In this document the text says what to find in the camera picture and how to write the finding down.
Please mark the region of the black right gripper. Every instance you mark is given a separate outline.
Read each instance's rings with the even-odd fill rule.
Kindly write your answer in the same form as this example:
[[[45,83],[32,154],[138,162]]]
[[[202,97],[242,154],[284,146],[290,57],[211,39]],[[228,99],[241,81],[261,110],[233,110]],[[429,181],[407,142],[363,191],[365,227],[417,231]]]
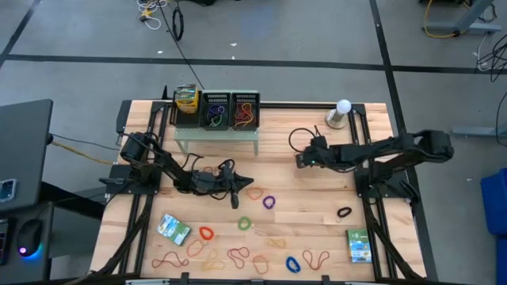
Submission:
[[[307,146],[301,154],[297,154],[296,167],[302,169],[305,167],[318,166],[320,168],[327,167],[328,149],[326,140],[323,137],[315,137],[311,139],[310,145]]]

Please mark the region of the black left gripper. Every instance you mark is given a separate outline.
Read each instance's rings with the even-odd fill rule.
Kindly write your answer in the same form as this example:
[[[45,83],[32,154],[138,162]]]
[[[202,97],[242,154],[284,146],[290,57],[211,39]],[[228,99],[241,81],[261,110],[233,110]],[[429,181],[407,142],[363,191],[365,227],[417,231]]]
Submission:
[[[238,192],[254,182],[253,178],[241,176],[234,171],[235,161],[227,159],[217,166],[219,174],[213,172],[198,171],[195,169],[199,158],[191,165],[192,179],[196,185],[195,195],[209,195],[215,200],[220,200],[215,194],[223,193],[231,197],[231,207],[238,209]]]

